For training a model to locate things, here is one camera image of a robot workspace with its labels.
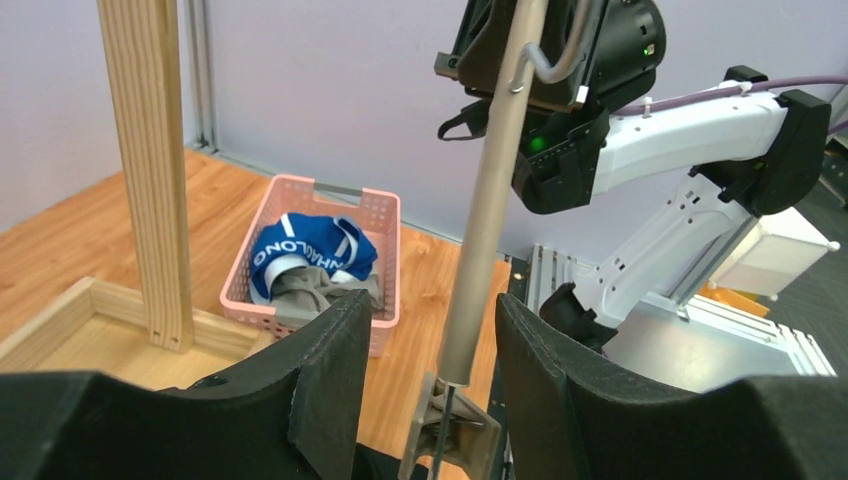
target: green indicator light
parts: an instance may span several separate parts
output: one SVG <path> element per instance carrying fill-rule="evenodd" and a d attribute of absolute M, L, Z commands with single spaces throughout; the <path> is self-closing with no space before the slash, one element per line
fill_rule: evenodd
<path fill-rule="evenodd" d="M 548 142 L 545 141 L 545 137 L 536 137 L 533 140 L 530 140 L 530 151 L 533 153 L 541 152 L 548 146 Z"/>

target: blue cloth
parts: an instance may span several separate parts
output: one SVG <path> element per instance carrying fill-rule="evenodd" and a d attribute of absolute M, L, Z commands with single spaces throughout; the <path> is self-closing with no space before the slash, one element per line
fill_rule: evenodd
<path fill-rule="evenodd" d="M 337 283 L 365 280 L 375 260 L 374 245 L 349 218 L 287 213 L 263 228 L 253 245 L 251 296 L 269 301 L 271 285 L 279 275 L 309 265 L 325 269 Z"/>

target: white box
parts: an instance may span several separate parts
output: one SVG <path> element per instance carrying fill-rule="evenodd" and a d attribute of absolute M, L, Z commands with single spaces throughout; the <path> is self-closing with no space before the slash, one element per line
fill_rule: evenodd
<path fill-rule="evenodd" d="M 792 283 L 839 243 L 829 242 L 794 208 L 760 219 L 730 257 L 710 276 L 710 288 L 768 297 Z"/>

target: folded clothing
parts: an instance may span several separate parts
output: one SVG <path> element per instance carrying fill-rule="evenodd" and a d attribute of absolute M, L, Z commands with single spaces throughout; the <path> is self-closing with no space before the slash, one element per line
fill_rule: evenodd
<path fill-rule="evenodd" d="M 280 275 L 271 285 L 271 305 L 279 316 L 309 321 L 349 291 L 365 289 L 371 296 L 371 307 L 382 310 L 383 293 L 377 280 L 377 274 L 372 273 L 365 280 L 335 283 L 321 267 L 298 267 Z"/>
<path fill-rule="evenodd" d="M 269 303 L 277 277 L 298 267 L 320 267 L 335 283 L 364 281 L 376 260 L 376 248 L 349 217 L 286 213 L 263 228 L 253 245 L 250 297 Z"/>

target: wooden table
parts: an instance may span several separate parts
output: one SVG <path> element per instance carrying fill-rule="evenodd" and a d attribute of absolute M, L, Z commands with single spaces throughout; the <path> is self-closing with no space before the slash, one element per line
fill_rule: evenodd
<path fill-rule="evenodd" d="M 218 295 L 268 179 L 186 152 L 192 300 L 222 314 Z M 385 353 L 368 363 L 359 441 L 400 457 L 424 372 L 436 357 L 459 260 L 459 246 L 404 228 L 401 314 Z M 122 174 L 0 234 L 0 340 L 84 276 L 139 288 Z M 466 394 L 488 402 L 495 361 L 494 299 L 509 265 L 497 262 Z M 457 468 L 442 478 L 464 478 Z"/>

